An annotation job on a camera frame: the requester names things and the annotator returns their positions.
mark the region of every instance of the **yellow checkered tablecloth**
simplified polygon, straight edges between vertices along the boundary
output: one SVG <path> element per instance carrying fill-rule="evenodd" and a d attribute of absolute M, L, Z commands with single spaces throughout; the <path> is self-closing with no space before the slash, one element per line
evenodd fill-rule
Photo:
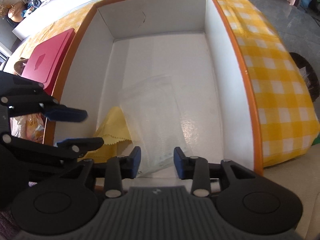
<path fill-rule="evenodd" d="M 258 107 L 263 164 L 305 154 L 320 125 L 300 72 L 276 30 L 248 0 L 217 0 L 237 38 Z"/>

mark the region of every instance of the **red box lid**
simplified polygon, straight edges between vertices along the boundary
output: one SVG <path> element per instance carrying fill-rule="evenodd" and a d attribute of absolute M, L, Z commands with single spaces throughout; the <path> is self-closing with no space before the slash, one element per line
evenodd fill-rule
<path fill-rule="evenodd" d="M 43 83 L 44 91 L 51 95 L 61 64 L 75 34 L 75 30 L 71 28 L 36 46 L 21 76 Z"/>

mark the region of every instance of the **blue gripper pad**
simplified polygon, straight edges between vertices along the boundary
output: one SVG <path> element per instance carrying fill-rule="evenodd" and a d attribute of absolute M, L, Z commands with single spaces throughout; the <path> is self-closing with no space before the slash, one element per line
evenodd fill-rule
<path fill-rule="evenodd" d="M 141 162 L 141 148 L 136 146 L 130 153 L 129 158 L 133 159 L 132 177 L 135 178 Z"/>
<path fill-rule="evenodd" d="M 173 152 L 173 162 L 174 166 L 176 167 L 179 179 L 184 179 L 184 169 L 183 169 L 183 162 L 186 159 L 186 156 L 180 149 L 180 147 L 175 147 Z"/>
<path fill-rule="evenodd" d="M 50 121 L 82 122 L 88 117 L 88 113 L 85 110 L 59 106 L 46 111 L 44 116 Z"/>

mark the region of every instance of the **screw head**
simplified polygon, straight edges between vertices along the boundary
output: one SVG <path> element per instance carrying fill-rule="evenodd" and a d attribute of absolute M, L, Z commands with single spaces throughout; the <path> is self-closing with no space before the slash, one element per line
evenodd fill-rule
<path fill-rule="evenodd" d="M 121 192 L 117 189 L 110 189 L 108 191 L 106 191 L 105 195 L 108 198 L 116 198 L 116 197 L 120 197 L 121 196 Z"/>
<path fill-rule="evenodd" d="M 156 188 L 152 191 L 152 193 L 155 195 L 159 195 L 161 192 L 162 192 L 162 190 L 160 190 L 159 188 Z"/>
<path fill-rule="evenodd" d="M 207 197 L 209 196 L 209 194 L 210 192 L 204 188 L 199 188 L 193 191 L 193 195 L 195 195 L 196 197 Z"/>
<path fill-rule="evenodd" d="M 79 149 L 79 147 L 78 147 L 77 145 L 73 145 L 73 146 L 71 147 L 71 149 L 72 149 L 74 152 L 76 152 L 76 153 L 78 153 L 78 152 L 80 151 L 80 149 Z"/>
<path fill-rule="evenodd" d="M 8 102 L 8 99 L 6 97 L 1 97 L 1 102 L 6 104 Z"/>
<path fill-rule="evenodd" d="M 11 143 L 11 136 L 9 134 L 4 134 L 2 136 L 2 140 L 5 142 L 5 143 Z"/>

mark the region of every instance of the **clear plastic bag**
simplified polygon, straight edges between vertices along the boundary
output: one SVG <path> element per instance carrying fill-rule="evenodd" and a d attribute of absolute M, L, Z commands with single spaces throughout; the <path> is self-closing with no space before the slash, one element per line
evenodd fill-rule
<path fill-rule="evenodd" d="M 301 76 L 303 77 L 304 82 L 309 88 L 311 86 L 311 83 L 310 83 L 310 80 L 308 79 L 309 73 L 307 73 L 307 67 L 300 68 L 299 71 Z"/>
<path fill-rule="evenodd" d="M 10 118 L 11 135 L 22 139 L 27 138 L 26 133 L 27 115 L 16 116 Z"/>
<path fill-rule="evenodd" d="M 173 165 L 173 150 L 187 149 L 171 78 L 156 76 L 119 93 L 134 146 L 141 147 L 138 175 Z"/>
<path fill-rule="evenodd" d="M 44 134 L 44 122 L 40 114 L 28 114 L 26 120 L 27 139 L 42 143 Z"/>

